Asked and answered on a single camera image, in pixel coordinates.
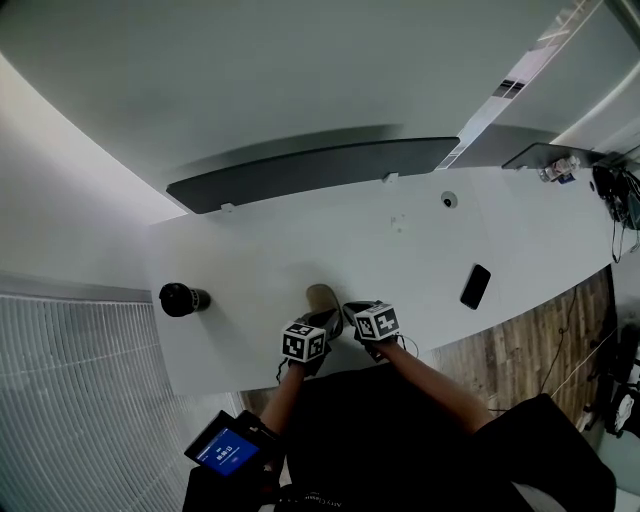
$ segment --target white table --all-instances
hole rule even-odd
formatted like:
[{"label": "white table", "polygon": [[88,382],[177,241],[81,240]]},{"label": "white table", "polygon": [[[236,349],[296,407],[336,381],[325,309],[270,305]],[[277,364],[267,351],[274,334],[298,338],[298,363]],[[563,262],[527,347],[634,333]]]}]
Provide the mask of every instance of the white table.
[{"label": "white table", "polygon": [[[612,221],[590,177],[561,186],[531,170],[436,171],[152,226],[152,293],[174,391],[276,385],[280,329],[307,311],[315,283],[343,302],[391,302],[423,354],[541,304],[611,262]],[[446,190],[457,208],[442,204]],[[492,273],[477,311],[459,301],[474,263]],[[157,297],[171,281],[207,290],[212,306],[168,317]],[[332,342],[319,375],[372,364],[351,333]]]}]

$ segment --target small bottle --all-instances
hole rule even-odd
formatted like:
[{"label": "small bottle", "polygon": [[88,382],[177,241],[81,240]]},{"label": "small bottle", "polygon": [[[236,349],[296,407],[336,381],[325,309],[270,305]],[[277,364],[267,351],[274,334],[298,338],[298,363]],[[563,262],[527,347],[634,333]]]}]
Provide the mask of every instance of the small bottle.
[{"label": "small bottle", "polygon": [[580,169],[580,159],[576,156],[561,158],[553,162],[550,166],[538,172],[540,179],[544,182],[555,181],[560,176],[571,174]]},{"label": "small bottle", "polygon": [[160,304],[167,315],[181,317],[207,309],[211,304],[211,296],[199,288],[167,283],[160,290]]}]

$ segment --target person's arm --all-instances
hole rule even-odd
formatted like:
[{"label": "person's arm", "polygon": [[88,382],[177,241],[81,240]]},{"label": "person's arm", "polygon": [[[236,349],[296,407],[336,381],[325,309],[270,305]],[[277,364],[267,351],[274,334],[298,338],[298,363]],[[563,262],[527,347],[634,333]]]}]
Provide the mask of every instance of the person's arm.
[{"label": "person's arm", "polygon": [[278,435],[284,434],[289,424],[291,412],[298,398],[298,393],[304,381],[305,368],[298,363],[292,363],[276,390],[264,412],[260,416],[262,423]]},{"label": "person's arm", "polygon": [[440,404],[466,432],[473,434],[493,420],[489,410],[477,397],[429,368],[397,343],[376,343],[375,347],[400,375]]}]

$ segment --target electronic device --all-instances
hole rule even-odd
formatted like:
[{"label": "electronic device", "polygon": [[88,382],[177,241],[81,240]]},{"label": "electronic device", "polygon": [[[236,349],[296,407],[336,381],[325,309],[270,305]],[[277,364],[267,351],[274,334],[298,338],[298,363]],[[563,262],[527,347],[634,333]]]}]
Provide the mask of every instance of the electronic device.
[{"label": "electronic device", "polygon": [[220,411],[184,452],[227,482],[253,480],[280,453],[280,436],[248,411],[237,418]]},{"label": "electronic device", "polygon": [[464,291],[460,297],[460,302],[471,309],[478,309],[478,305],[480,304],[480,300],[482,300],[490,278],[491,272],[482,265],[474,265],[469,280],[467,281],[467,286],[464,287]]}]

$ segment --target dark gray panel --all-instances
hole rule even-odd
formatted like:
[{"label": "dark gray panel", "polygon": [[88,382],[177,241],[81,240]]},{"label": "dark gray panel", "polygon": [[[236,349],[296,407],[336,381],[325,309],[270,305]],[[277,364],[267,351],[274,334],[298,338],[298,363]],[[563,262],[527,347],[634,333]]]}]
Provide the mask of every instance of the dark gray panel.
[{"label": "dark gray panel", "polygon": [[457,137],[405,139],[303,151],[228,167],[172,183],[167,193],[195,213],[308,190],[433,171]]},{"label": "dark gray panel", "polygon": [[526,166],[529,169],[544,169],[553,162],[570,156],[578,157],[582,167],[591,167],[606,155],[586,149],[570,148],[568,146],[531,144],[527,149],[504,164],[502,168],[517,169],[518,167]]},{"label": "dark gray panel", "polygon": [[453,162],[451,168],[499,167],[504,162],[535,142],[551,142],[557,133],[491,124]]}]

